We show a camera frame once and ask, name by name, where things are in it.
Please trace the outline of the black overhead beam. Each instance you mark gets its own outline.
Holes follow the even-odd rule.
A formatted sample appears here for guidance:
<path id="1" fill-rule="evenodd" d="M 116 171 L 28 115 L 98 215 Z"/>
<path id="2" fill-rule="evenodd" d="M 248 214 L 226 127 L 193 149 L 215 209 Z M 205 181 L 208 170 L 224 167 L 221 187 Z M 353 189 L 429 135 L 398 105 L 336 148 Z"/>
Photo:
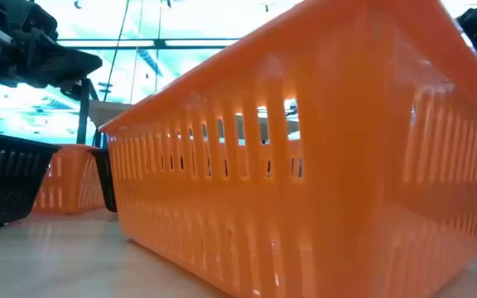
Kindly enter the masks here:
<path id="1" fill-rule="evenodd" d="M 61 39 L 61 46 L 78 50 L 165 50 L 165 49 L 222 49 L 238 39 Z"/>

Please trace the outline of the wooden shelf with black frame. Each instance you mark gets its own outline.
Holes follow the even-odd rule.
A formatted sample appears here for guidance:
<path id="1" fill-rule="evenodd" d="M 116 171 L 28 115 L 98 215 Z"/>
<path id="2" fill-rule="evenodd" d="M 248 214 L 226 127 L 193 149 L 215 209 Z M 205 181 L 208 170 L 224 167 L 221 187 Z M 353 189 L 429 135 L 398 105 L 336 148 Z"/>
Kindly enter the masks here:
<path id="1" fill-rule="evenodd" d="M 79 121 L 76 143 L 85 145 L 89 119 L 96 127 L 100 127 L 126 111 L 131 107 L 131 104 L 91 99 L 90 96 L 94 92 L 94 86 L 90 79 L 82 79 L 77 86 L 79 86 Z"/>

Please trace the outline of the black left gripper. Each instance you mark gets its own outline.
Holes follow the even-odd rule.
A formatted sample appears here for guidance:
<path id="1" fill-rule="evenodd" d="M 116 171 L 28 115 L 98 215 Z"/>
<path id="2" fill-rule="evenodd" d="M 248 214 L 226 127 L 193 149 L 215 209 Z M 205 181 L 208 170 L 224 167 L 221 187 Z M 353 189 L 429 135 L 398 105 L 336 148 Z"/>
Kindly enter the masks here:
<path id="1" fill-rule="evenodd" d="M 61 46 L 57 20 L 34 0 L 0 0 L 0 84 L 35 88 L 73 84 L 97 70 L 97 55 Z"/>

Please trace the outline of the orange slotted plastic basket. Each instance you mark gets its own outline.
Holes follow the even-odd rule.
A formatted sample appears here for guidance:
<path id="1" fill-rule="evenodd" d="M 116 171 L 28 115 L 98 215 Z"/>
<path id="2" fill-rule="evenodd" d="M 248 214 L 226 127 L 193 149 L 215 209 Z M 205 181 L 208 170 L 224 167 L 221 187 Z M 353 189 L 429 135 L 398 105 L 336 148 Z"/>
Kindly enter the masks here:
<path id="1" fill-rule="evenodd" d="M 231 296 L 426 298 L 477 253 L 441 0 L 303 0 L 100 130 L 123 232 Z"/>
<path id="2" fill-rule="evenodd" d="M 53 155 L 32 208 L 34 214 L 81 214 L 105 207 L 95 147 L 66 144 Z"/>

